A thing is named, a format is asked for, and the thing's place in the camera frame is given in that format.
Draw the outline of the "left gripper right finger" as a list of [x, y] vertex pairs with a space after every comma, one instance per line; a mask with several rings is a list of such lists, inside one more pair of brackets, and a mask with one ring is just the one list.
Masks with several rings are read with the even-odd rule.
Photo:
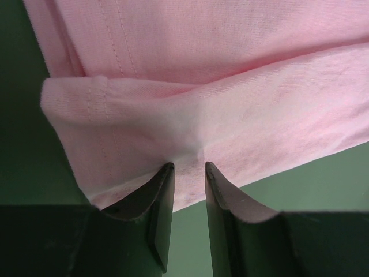
[[276, 211], [211, 162], [205, 193], [214, 276], [368, 275], [368, 212]]

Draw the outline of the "pink t shirt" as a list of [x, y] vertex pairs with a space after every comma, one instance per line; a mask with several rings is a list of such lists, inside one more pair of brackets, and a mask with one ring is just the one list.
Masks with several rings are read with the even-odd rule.
[[40, 105], [105, 208], [175, 165], [243, 186], [368, 141], [367, 1], [25, 1]]

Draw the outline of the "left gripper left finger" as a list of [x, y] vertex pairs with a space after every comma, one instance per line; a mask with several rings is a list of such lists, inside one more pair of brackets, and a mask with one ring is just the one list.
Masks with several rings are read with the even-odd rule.
[[165, 164], [115, 204], [3, 205], [2, 276], [162, 276], [175, 167]]

